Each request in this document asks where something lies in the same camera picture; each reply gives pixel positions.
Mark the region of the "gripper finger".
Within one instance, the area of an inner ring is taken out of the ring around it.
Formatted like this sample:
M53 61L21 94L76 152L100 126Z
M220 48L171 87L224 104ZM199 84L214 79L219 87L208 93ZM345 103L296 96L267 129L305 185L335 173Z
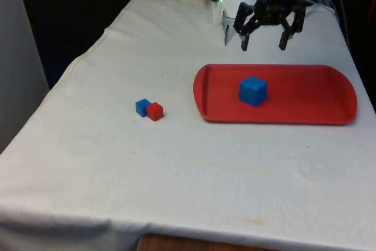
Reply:
M264 16L264 5L256 2L254 6L241 2L237 11L233 28L241 38L241 49L247 50L250 34L261 27Z
M306 6L298 0L292 0L291 2L278 4L277 11L278 23L284 29L283 33L281 34L279 48L284 51L286 49L288 40L293 37L294 34L300 33L303 30ZM287 22L287 17L291 13L294 14L294 19L290 25Z

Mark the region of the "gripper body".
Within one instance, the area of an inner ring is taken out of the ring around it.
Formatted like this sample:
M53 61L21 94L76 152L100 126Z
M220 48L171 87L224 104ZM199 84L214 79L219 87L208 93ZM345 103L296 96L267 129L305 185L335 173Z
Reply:
M262 24L281 24L291 13L294 0L256 0L255 16Z

